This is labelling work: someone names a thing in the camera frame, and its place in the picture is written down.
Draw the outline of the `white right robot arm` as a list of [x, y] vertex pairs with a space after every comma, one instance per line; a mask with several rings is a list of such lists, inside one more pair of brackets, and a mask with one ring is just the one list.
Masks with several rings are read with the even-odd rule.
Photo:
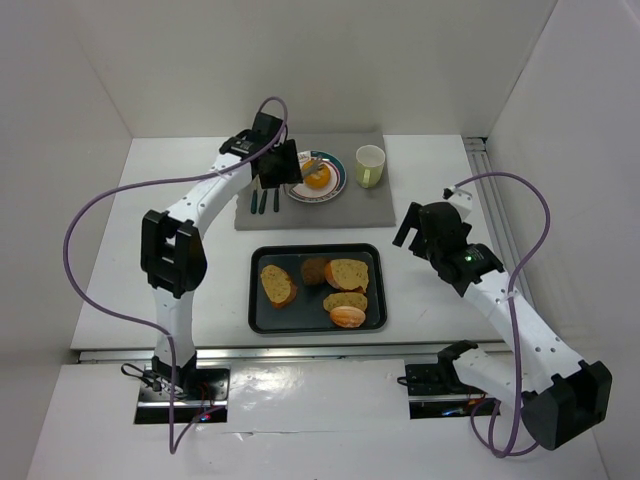
[[603, 362], [587, 362], [556, 335], [509, 287], [498, 257], [487, 246], [468, 242], [470, 231], [448, 202], [411, 203], [393, 243], [428, 261], [488, 319], [520, 365], [501, 364], [478, 344], [459, 341], [439, 354], [447, 374], [506, 403], [535, 442], [555, 450], [604, 421], [612, 374]]

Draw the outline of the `metal bread tongs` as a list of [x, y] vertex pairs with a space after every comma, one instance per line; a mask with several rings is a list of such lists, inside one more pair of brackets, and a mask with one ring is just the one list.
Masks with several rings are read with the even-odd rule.
[[286, 184], [283, 187], [285, 193], [299, 185], [306, 185], [311, 190], [320, 190], [329, 183], [330, 173], [322, 157], [309, 157], [300, 167], [302, 180], [295, 184]]

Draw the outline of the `orange bagel bread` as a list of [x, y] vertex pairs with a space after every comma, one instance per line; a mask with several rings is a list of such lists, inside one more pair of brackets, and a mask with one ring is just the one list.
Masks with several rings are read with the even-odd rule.
[[331, 180], [330, 169], [323, 161], [308, 161], [302, 166], [303, 182], [314, 190], [323, 189]]

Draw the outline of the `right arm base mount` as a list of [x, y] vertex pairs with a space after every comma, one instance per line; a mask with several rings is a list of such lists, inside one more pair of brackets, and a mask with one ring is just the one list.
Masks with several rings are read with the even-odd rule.
[[493, 399], [485, 392], [453, 382], [445, 382], [443, 369], [437, 364], [406, 364], [405, 374], [396, 382], [406, 389], [411, 420], [490, 416]]

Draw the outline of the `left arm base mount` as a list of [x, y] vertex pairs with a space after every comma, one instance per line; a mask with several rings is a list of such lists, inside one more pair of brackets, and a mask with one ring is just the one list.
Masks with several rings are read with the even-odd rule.
[[[160, 425], [169, 421], [169, 381], [151, 370], [124, 363], [120, 371], [139, 381], [139, 393], [134, 423]], [[186, 424], [225, 423], [228, 413], [230, 370], [205, 368], [195, 372], [193, 382], [175, 392], [175, 422]]]

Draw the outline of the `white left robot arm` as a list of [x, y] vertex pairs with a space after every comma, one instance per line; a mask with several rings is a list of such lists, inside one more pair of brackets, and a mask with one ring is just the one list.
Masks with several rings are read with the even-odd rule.
[[142, 219], [141, 268], [153, 289], [156, 321], [163, 329], [152, 357], [152, 371], [187, 389], [195, 378], [192, 336], [194, 293], [207, 271], [202, 239], [216, 216], [255, 178], [266, 188], [302, 180], [295, 141], [284, 140], [286, 122], [264, 112], [253, 125], [227, 139], [201, 180], [162, 212]]

